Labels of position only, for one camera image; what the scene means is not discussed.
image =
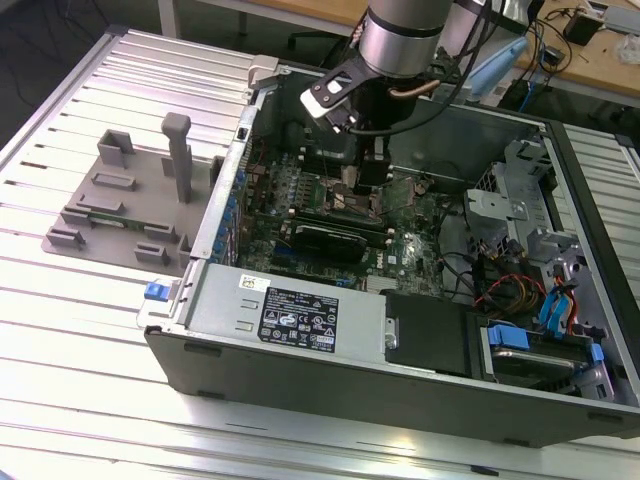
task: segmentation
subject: blue wire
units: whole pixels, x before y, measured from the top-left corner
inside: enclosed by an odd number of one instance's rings
[[[542,59],[542,54],[544,53],[544,49],[545,49],[545,45],[544,42],[542,41],[542,37],[538,34],[537,29],[534,30],[534,35],[536,37],[538,37],[538,40],[540,41],[540,47],[539,47],[539,51],[538,51],[538,57],[540,59]],[[536,63],[536,68],[533,71],[533,74],[531,75],[531,78],[529,79],[529,91],[527,92],[527,95],[524,97],[524,100],[522,101],[522,105],[520,105],[520,108],[518,109],[518,113],[522,112],[524,110],[524,107],[527,105],[527,102],[529,101],[529,99],[531,98],[531,94],[533,93],[533,86],[535,85],[535,81],[534,79],[537,79],[537,75],[538,75],[538,67],[540,66],[540,62]]]

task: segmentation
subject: blue latch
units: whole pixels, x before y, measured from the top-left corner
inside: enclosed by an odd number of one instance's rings
[[[169,291],[171,289],[159,283],[149,282],[144,290],[144,298],[147,300],[156,300],[158,302],[166,302],[169,300]]]
[[[604,360],[604,352],[602,351],[602,347],[597,343],[591,344],[591,359],[594,364],[600,363]]]
[[[524,328],[510,327],[509,325],[496,325],[489,328],[489,344],[503,347],[529,350],[529,338]]]

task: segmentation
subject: desk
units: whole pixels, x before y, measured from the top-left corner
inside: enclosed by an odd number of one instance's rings
[[[324,32],[349,36],[367,0],[200,0],[202,3],[237,10],[241,13],[240,30],[246,25],[246,14],[273,18],[282,22]],[[158,0],[162,34],[180,37],[180,21],[176,14],[177,0]]]
[[[607,0],[607,3],[634,8],[626,0]],[[547,0],[538,18],[544,19],[551,10],[573,8],[578,4],[578,0]],[[568,17],[558,17],[548,22],[562,32],[568,20]],[[533,45],[533,33],[529,33],[528,38]],[[601,30],[585,47],[572,43],[571,64],[564,72],[554,75],[549,85],[600,100],[640,107],[640,65],[624,65],[615,55],[615,46],[622,38],[623,35],[619,33]],[[565,54],[568,53],[566,44],[548,27],[545,30],[544,42]],[[531,52],[524,53],[516,63],[516,67],[520,69],[516,76],[529,66],[530,54]]]

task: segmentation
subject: circuit board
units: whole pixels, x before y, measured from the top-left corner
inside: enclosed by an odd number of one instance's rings
[[[442,295],[430,228],[439,215],[437,194],[402,177],[357,196],[341,179],[305,172],[293,154],[270,160],[247,167],[253,175],[238,266],[362,291]],[[301,222],[365,237],[361,259],[301,253],[291,240]]]

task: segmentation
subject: power supply label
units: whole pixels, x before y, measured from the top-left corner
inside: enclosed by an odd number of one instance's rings
[[[336,351],[338,299],[267,288],[258,337],[263,342]]]

